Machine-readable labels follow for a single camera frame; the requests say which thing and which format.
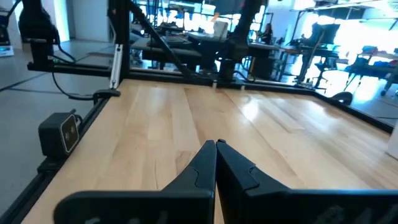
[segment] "workstation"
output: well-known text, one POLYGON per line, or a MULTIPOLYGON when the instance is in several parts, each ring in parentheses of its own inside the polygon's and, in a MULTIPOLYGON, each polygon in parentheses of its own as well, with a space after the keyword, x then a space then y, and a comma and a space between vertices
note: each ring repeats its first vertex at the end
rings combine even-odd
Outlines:
MULTIPOLYGON (((35 6, 26 15, 42 9, 40 1, 22 2, 35 6)), ((304 81, 235 76, 244 57, 272 50, 332 57, 318 49, 322 38, 309 49, 248 42, 253 17, 266 4, 245 4, 225 39, 188 33, 190 42, 227 49, 203 58, 199 48, 171 48, 137 5, 115 1, 109 12, 117 13, 108 13, 116 36, 111 71, 49 60, 54 33, 44 38, 22 16, 22 38, 32 45, 29 70, 52 72, 54 81, 53 73, 109 77, 109 89, 68 96, 94 102, 87 116, 56 113, 40 125, 46 159, 0 223, 395 223, 398 163, 386 153, 393 126, 351 107, 349 94, 326 97, 304 81), (130 12, 150 35, 133 44, 130 12), (137 43, 143 59, 162 54, 156 60, 176 71, 131 68, 137 43), (196 54, 198 64, 184 53, 196 54), (219 70, 193 69, 217 57, 219 70)), ((49 22, 42 21, 43 30, 49 22)))

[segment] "gray floor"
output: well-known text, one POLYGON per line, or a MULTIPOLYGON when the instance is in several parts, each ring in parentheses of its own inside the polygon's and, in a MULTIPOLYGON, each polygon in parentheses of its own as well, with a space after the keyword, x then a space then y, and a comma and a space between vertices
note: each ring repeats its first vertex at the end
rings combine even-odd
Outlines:
MULTIPOLYGON (((75 41, 63 44, 63 48, 77 60, 83 58, 80 62, 92 63, 101 59, 86 57, 87 53, 110 45, 75 41)), ((33 179, 44 159, 37 134, 39 124, 54 112, 74 108, 85 116, 92 108, 92 102, 69 100, 59 94, 51 74, 28 71, 28 61, 30 54, 21 50, 13 57, 0 58, 0 214, 33 179)), ((109 87, 107 78, 68 74, 56 74, 56 78, 69 93, 92 94, 109 87)))
MULTIPOLYGON (((111 44, 100 42, 73 41, 63 44, 80 63, 110 65, 108 57, 88 56, 90 52, 112 52, 111 44)), ((67 59, 59 52, 57 55, 67 59)), ((0 58, 0 214, 15 200, 36 175, 36 168, 44 157, 37 134, 39 124, 54 112, 70 111, 85 116, 92 102, 73 101, 59 93, 53 84, 51 74, 31 72, 26 69, 30 54, 16 50, 15 56, 0 58)), ((348 74, 326 72, 327 95, 343 90, 348 74)), ((107 78, 69 74, 56 74, 62 88, 69 93, 92 94, 95 90, 107 88, 107 78)), ((397 85, 393 85, 385 97, 379 95, 385 80, 364 78, 358 86, 355 80, 348 88, 354 93, 352 106, 375 117, 398 117, 397 85)), ((395 125, 396 119, 381 118, 395 125)))

